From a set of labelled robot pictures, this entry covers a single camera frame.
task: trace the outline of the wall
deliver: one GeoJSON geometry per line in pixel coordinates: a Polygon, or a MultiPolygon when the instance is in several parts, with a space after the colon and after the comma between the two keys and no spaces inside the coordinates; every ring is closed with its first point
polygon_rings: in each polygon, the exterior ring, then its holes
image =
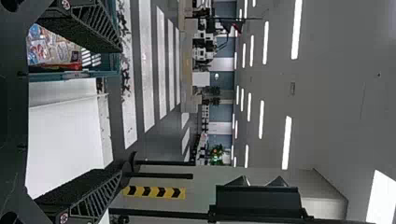
{"type": "MultiPolygon", "coordinates": [[[[238,70],[237,84],[253,94],[253,122],[246,122],[246,110],[236,114],[242,135],[235,147],[250,144],[255,167],[280,167],[285,117],[292,116],[290,168],[318,168],[348,198],[347,217],[364,220],[375,169],[396,179],[396,3],[304,1],[297,61],[290,59],[294,1],[258,1],[248,15],[262,15],[265,4],[271,6],[268,64],[255,50],[254,66],[238,70]],[[254,122],[261,99],[262,140],[254,122]]],[[[262,22],[248,22],[239,40],[247,43],[247,62],[251,34],[258,38],[255,49],[262,49],[262,22]]],[[[243,151],[237,153],[242,161],[243,151]]]]}
{"type": "Polygon", "coordinates": [[[209,107],[209,120],[213,122],[232,122],[233,105],[211,105],[209,107]]]}
{"type": "MultiPolygon", "coordinates": [[[[254,169],[231,167],[163,167],[143,166],[141,172],[147,173],[186,173],[194,174],[193,180],[171,180],[133,178],[132,186],[187,188],[186,200],[161,200],[128,198],[120,194],[111,207],[164,210],[178,212],[206,213],[209,205],[216,202],[216,185],[225,185],[240,175],[246,175],[253,186],[263,186],[282,175],[291,185],[299,187],[303,207],[308,214],[322,218],[343,218],[345,216],[345,199],[314,171],[294,170],[282,172],[279,169],[254,169]]],[[[151,218],[131,217],[132,223],[150,223],[151,218]]],[[[178,223],[173,219],[163,219],[163,223],[178,223]]],[[[179,223],[195,223],[180,220],[179,223]]]]}
{"type": "Polygon", "coordinates": [[[210,86],[218,86],[221,90],[233,91],[233,76],[234,72],[211,72],[210,86]]]}
{"type": "Polygon", "coordinates": [[[215,58],[233,58],[235,54],[235,37],[218,37],[218,47],[225,45],[222,50],[216,54],[215,58]]]}

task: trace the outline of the yellow and black warning stripe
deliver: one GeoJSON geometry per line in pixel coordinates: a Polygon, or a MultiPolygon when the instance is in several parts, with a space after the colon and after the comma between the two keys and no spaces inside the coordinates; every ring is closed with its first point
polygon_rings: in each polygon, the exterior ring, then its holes
{"type": "Polygon", "coordinates": [[[158,199],[186,199],[185,188],[161,188],[161,187],[138,187],[129,186],[123,190],[123,195],[135,198],[158,198],[158,199]]]}

